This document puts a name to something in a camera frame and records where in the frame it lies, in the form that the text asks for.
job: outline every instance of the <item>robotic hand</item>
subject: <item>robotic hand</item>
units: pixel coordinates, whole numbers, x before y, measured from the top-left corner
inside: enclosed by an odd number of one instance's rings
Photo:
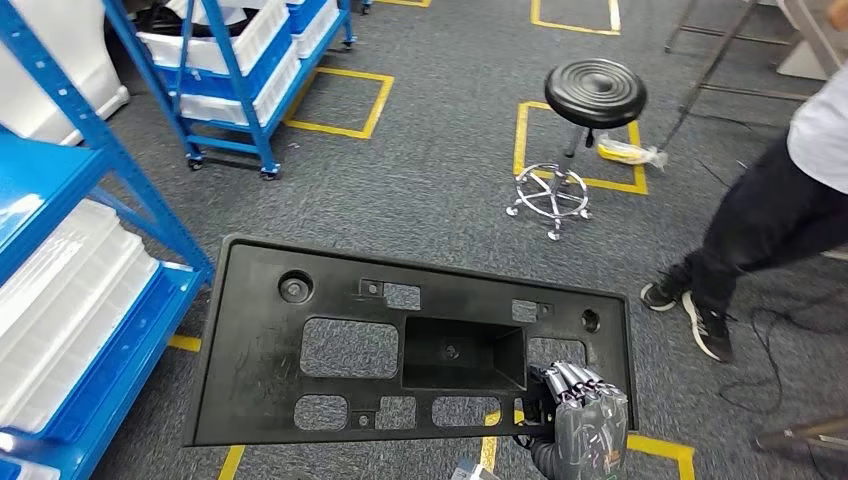
[[[527,423],[553,423],[552,436],[515,441],[548,480],[621,480],[627,395],[595,372],[565,362],[530,367]]]

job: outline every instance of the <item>black pants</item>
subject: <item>black pants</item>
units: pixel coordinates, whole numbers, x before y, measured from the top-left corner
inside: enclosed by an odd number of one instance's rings
[[[835,161],[848,162],[846,158]],[[848,195],[802,172],[786,135],[725,194],[700,249],[686,256],[696,304],[726,312],[748,272],[811,257],[848,242]]]

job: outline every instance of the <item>sneaker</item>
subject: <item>sneaker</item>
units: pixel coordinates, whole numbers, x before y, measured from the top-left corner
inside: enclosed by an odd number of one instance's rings
[[[698,347],[714,360],[732,362],[733,347],[730,331],[727,330],[727,316],[696,305],[692,292],[683,294],[683,308],[692,321],[692,336]]]
[[[645,285],[639,293],[639,298],[651,310],[665,312],[671,310],[683,292],[691,288],[692,280],[689,272],[680,265],[671,267],[667,273],[660,273],[662,279]]]

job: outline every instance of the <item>white box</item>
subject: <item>white box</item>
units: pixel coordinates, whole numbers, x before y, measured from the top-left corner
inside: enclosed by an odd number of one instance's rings
[[[286,92],[292,87],[292,82],[300,72],[300,60],[297,58],[297,49],[294,44],[288,49],[277,68],[268,78],[265,86],[259,91],[253,108],[259,118],[259,124],[263,127],[271,120],[277,106],[283,100]],[[180,111],[182,116],[197,120],[220,120],[247,125],[247,118],[241,103],[237,100],[227,100],[218,97],[207,97],[204,95],[182,95],[180,97]]]
[[[157,266],[114,210],[84,200],[68,215],[0,287],[0,426],[47,425]]]
[[[297,45],[297,56],[300,58],[311,57],[315,48],[327,35],[337,18],[339,18],[339,7],[336,0],[327,0],[321,10],[315,14],[315,18],[309,22],[306,30],[303,33],[292,35]]]
[[[245,6],[249,6],[251,2],[245,1],[244,3]],[[259,57],[268,48],[268,45],[288,18],[289,10],[286,8],[285,2],[268,2],[253,17],[253,20],[245,27],[241,35],[231,39],[242,75],[247,75],[253,69]],[[182,37],[139,32],[138,38],[150,49],[153,63],[163,67],[178,68],[180,66]],[[229,73],[215,38],[191,39],[188,44],[186,65],[224,75]]]

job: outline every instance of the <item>rectangular hole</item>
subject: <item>rectangular hole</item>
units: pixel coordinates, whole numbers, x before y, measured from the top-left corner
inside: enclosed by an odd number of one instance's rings
[[[438,427],[491,426],[486,417],[496,417],[499,409],[494,397],[438,397],[433,402],[433,423]]]
[[[301,430],[341,430],[347,425],[347,400],[338,395],[304,395],[294,406],[294,424]]]
[[[309,376],[392,378],[397,358],[392,325],[311,318],[303,326],[300,369]]]
[[[564,360],[585,367],[586,347],[577,340],[531,338],[527,342],[527,357],[530,363],[541,365]]]
[[[489,323],[408,317],[405,388],[519,390],[527,383],[524,329]]]
[[[397,310],[421,310],[421,288],[402,283],[384,283],[383,297],[389,308]]]
[[[539,305],[528,300],[512,300],[512,319],[516,322],[533,323],[537,320]]]
[[[415,428],[415,397],[383,397],[375,422],[377,430]]]

